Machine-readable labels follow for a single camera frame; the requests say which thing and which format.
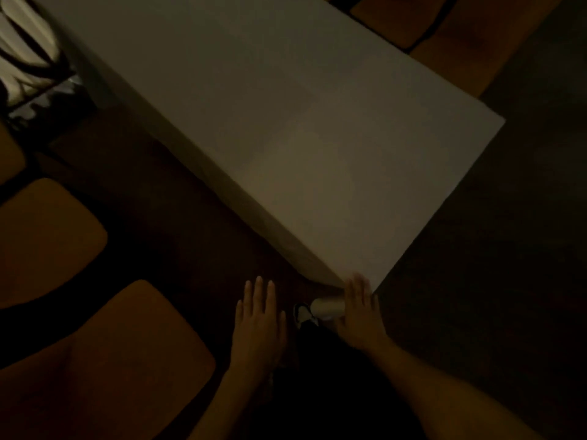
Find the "dark brown floor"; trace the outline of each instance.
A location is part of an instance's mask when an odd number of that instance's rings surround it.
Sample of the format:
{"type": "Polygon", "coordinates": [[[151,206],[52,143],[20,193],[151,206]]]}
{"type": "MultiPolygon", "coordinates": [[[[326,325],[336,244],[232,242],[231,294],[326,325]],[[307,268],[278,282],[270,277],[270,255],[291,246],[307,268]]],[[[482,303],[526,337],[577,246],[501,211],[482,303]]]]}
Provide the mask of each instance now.
{"type": "MultiPolygon", "coordinates": [[[[587,429],[581,13],[585,1],[565,0],[488,90],[484,101],[508,123],[378,290],[401,345],[552,439],[587,429]]],[[[219,369],[246,279],[273,278],[286,309],[336,292],[300,277],[123,110],[101,112],[53,148],[75,170],[46,158],[44,169],[116,215],[143,248],[145,279],[219,369]]],[[[161,438],[187,435],[215,383],[161,438]]]]}

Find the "sneaker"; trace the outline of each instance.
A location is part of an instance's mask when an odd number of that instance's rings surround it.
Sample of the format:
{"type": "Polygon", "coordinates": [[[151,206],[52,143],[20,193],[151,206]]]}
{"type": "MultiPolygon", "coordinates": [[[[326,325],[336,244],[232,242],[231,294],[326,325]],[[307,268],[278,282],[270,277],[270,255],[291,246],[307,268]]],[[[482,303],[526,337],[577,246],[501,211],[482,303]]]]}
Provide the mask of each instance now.
{"type": "Polygon", "coordinates": [[[312,321],[312,323],[318,325],[318,319],[312,315],[309,305],[306,303],[297,303],[293,308],[293,319],[297,328],[302,327],[302,323],[306,321],[312,321]]]}

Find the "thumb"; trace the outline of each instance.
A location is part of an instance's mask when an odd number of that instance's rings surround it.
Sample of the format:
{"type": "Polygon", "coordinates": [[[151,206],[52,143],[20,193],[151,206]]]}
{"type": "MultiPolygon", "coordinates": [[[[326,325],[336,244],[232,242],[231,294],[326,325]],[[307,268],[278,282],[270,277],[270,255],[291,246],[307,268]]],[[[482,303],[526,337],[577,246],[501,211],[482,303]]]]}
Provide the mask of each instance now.
{"type": "Polygon", "coordinates": [[[346,341],[349,336],[349,330],[346,328],[342,317],[334,318],[334,326],[336,327],[336,333],[338,333],[338,336],[346,341]]]}
{"type": "Polygon", "coordinates": [[[283,352],[288,344],[288,326],[285,318],[285,312],[279,313],[279,347],[283,352]]]}

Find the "floor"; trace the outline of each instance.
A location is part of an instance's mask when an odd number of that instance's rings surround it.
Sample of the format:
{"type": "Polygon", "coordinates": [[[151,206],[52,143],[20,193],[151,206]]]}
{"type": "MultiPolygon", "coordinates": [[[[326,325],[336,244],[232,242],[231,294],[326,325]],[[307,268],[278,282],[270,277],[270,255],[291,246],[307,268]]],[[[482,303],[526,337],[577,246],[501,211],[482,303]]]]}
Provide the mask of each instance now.
{"type": "MultiPolygon", "coordinates": [[[[399,344],[550,439],[587,429],[585,14],[565,0],[485,93],[507,124],[378,289],[399,344]]],[[[52,149],[71,166],[40,155],[43,169],[116,217],[219,370],[246,279],[272,278],[284,309],[338,292],[298,275],[122,108],[52,149]]],[[[218,377],[158,438],[185,438],[218,377]]]]}

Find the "white tabletop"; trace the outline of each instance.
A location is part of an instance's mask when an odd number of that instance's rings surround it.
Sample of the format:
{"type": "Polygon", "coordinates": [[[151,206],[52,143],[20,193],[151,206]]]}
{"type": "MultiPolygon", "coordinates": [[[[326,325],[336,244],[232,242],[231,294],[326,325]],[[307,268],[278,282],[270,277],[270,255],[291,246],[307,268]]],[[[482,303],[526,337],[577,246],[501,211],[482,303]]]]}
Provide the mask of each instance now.
{"type": "Polygon", "coordinates": [[[377,286],[503,125],[323,0],[38,1],[340,277],[377,286]]]}

